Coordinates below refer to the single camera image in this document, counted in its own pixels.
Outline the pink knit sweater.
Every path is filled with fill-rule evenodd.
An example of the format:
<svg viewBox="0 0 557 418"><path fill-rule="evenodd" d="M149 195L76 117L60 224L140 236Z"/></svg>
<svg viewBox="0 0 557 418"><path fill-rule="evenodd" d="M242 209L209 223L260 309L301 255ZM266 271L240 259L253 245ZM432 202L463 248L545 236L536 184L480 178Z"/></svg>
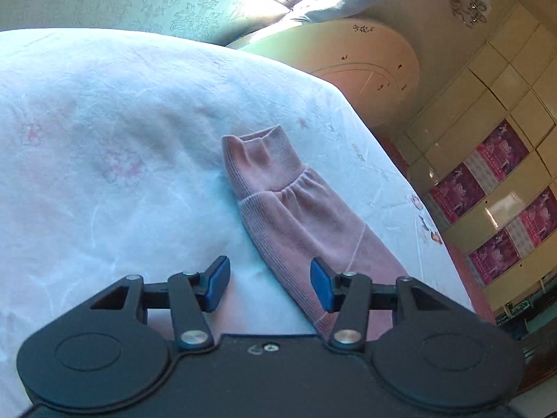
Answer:
<svg viewBox="0 0 557 418"><path fill-rule="evenodd" d="M337 273L393 284L407 272L277 125L222 140L224 164L251 241L277 281L323 337L336 317L323 310L310 278L314 258Z"/></svg>

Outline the lower left pink poster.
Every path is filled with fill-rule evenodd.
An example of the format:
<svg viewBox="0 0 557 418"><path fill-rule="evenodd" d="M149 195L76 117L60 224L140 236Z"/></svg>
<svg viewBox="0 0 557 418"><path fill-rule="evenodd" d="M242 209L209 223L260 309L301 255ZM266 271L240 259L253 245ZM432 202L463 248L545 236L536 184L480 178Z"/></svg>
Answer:
<svg viewBox="0 0 557 418"><path fill-rule="evenodd" d="M467 258L484 286L495 281L522 259L508 229L501 229L470 252Z"/></svg>

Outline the pink poster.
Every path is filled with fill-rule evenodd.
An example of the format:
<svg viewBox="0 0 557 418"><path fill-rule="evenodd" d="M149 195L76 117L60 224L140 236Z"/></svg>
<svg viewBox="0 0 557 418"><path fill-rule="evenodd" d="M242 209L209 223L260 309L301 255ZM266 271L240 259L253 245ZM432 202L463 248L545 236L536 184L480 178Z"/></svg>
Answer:
<svg viewBox="0 0 557 418"><path fill-rule="evenodd" d="M467 258L484 286L495 281L522 259L508 229L501 229L470 252Z"/></svg>
<svg viewBox="0 0 557 418"><path fill-rule="evenodd" d="M451 224L485 197L485 192L471 170L461 163L430 191L430 196Z"/></svg>
<svg viewBox="0 0 557 418"><path fill-rule="evenodd" d="M504 119L476 147L464 164L488 193L512 174L528 155L529 149L513 126Z"/></svg>
<svg viewBox="0 0 557 418"><path fill-rule="evenodd" d="M536 197L506 230L520 258L526 258L556 230L556 197L551 187Z"/></svg>

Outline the upper left pink poster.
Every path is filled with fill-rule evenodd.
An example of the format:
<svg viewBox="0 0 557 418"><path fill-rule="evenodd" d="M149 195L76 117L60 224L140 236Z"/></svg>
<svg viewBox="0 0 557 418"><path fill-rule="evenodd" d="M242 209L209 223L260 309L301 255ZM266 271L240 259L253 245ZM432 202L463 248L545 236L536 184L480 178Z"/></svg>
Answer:
<svg viewBox="0 0 557 418"><path fill-rule="evenodd" d="M485 192L471 170L461 163L430 191L430 196L451 224L485 197Z"/></svg>

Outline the white floral quilt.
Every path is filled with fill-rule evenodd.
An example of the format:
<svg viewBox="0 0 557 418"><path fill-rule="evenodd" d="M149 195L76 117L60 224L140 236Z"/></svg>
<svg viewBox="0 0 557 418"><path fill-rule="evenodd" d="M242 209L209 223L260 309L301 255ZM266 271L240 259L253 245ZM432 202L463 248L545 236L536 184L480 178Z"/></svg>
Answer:
<svg viewBox="0 0 557 418"><path fill-rule="evenodd" d="M225 255L214 333L312 326L244 229L222 139L282 127L408 274L470 303L431 217L334 86L211 44L92 28L1 35L1 413L29 405L23 341L129 274Z"/></svg>

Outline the cream glossy wardrobe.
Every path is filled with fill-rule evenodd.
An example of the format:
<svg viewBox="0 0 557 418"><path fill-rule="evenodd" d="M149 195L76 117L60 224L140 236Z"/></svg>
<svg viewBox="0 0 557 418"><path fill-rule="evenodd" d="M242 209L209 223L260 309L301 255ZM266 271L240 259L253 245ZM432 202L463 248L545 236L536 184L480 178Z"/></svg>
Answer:
<svg viewBox="0 0 557 418"><path fill-rule="evenodd" d="M516 6L397 140L474 292L510 314L556 277L556 37Z"/></svg>

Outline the lower right pink poster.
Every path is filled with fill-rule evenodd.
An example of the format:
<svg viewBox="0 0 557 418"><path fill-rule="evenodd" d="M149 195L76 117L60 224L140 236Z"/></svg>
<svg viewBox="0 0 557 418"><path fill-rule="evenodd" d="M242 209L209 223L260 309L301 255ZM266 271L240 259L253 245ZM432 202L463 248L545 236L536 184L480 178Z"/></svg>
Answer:
<svg viewBox="0 0 557 418"><path fill-rule="evenodd" d="M556 197L551 187L536 197L506 230L520 258L526 258L556 230Z"/></svg>

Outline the upper right pink poster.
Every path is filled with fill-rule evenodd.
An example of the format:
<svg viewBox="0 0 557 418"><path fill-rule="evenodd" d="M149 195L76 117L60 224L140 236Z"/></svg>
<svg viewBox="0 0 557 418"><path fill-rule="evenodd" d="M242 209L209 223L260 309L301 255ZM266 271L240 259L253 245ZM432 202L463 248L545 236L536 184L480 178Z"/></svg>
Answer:
<svg viewBox="0 0 557 418"><path fill-rule="evenodd" d="M529 149L513 126L504 119L476 147L464 164L488 193L512 174L528 155Z"/></svg>

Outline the cream rounded headboard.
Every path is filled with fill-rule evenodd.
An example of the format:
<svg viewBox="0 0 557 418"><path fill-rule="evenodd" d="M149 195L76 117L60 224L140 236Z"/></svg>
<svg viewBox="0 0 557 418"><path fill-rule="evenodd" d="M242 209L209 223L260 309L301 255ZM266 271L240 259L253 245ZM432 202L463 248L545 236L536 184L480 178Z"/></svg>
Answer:
<svg viewBox="0 0 557 418"><path fill-rule="evenodd" d="M370 129L393 122L420 81L411 44L395 29L373 20L279 22L228 46L333 84Z"/></svg>

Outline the wall decoration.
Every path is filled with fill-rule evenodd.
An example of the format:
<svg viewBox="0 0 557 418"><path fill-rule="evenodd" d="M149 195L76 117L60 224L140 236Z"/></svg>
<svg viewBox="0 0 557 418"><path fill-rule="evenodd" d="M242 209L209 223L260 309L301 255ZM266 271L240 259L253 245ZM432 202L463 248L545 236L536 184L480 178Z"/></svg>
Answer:
<svg viewBox="0 0 557 418"><path fill-rule="evenodd" d="M448 0L452 15L467 28L486 24L493 0Z"/></svg>

